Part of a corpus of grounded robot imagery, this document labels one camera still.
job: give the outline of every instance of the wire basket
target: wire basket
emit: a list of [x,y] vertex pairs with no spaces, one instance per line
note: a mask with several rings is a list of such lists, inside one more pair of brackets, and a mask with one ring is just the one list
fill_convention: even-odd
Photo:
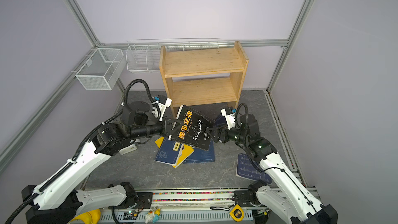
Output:
[[97,48],[76,73],[87,90],[112,90],[126,66],[121,49]]
[[218,39],[212,39],[212,41],[156,43],[129,43],[130,41],[128,41],[129,47],[126,52],[127,70],[132,73],[157,72],[159,71],[160,48],[162,46],[166,47],[167,52],[219,48]]

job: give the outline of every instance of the blue book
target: blue book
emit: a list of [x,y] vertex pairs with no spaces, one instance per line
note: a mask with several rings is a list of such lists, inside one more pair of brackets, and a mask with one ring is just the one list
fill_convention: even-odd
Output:
[[155,161],[175,166],[181,154],[182,144],[165,138],[158,150]]
[[182,163],[206,163],[215,161],[216,159],[214,156],[214,144],[211,140],[208,151],[194,148],[193,153]]
[[258,172],[250,163],[249,158],[244,153],[238,154],[238,165],[236,166],[236,176],[247,178],[250,180],[263,180],[266,183],[271,183],[271,177],[265,172]]

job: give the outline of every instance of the wooden bookshelf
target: wooden bookshelf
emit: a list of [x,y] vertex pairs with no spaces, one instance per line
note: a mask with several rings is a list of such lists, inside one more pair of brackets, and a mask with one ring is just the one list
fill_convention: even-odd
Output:
[[[159,69],[176,117],[182,104],[227,102],[237,107],[249,59],[239,41],[234,47],[208,50],[160,52]],[[230,73],[229,77],[173,82],[173,77]]]

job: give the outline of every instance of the tape measure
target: tape measure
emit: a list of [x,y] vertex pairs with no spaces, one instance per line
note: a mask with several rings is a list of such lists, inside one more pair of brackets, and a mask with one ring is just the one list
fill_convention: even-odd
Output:
[[235,221],[241,221],[243,220],[244,213],[242,208],[239,205],[236,205],[231,212],[229,212],[229,215],[234,219]]

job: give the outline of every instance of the yellow book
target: yellow book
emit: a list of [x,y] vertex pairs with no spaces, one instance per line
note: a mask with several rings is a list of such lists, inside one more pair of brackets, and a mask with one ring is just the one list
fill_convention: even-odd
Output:
[[177,164],[173,166],[174,168],[177,168],[186,158],[188,158],[191,154],[193,153],[193,148],[184,144],[182,147],[182,153],[181,156],[177,160]]
[[156,145],[159,147],[159,149],[160,149],[160,146],[161,146],[162,143],[163,143],[163,140],[164,140],[164,137],[160,137],[160,138],[158,138],[158,139],[155,141],[155,143],[156,143]]

